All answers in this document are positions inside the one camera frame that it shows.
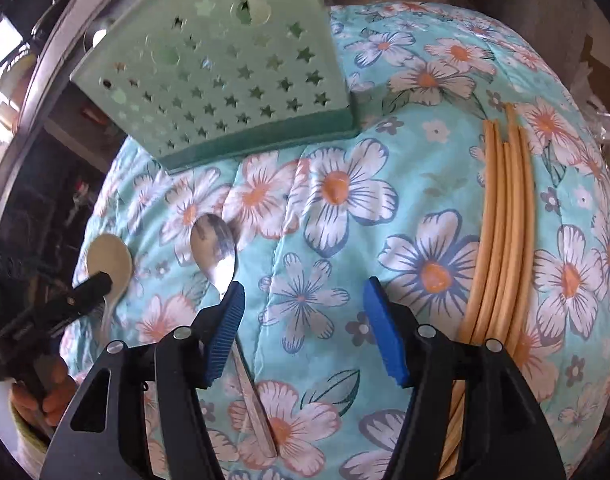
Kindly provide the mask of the person left hand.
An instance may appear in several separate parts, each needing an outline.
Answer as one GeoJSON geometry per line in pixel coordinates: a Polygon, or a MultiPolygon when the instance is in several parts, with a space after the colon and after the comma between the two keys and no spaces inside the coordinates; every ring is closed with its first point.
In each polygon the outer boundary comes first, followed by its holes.
{"type": "Polygon", "coordinates": [[[10,402],[21,418],[30,426],[38,428],[37,414],[42,414],[50,428],[58,426],[66,408],[78,390],[78,384],[69,375],[66,362],[57,358],[51,368],[51,389],[41,401],[37,401],[25,385],[15,382],[10,390],[10,402]]]}

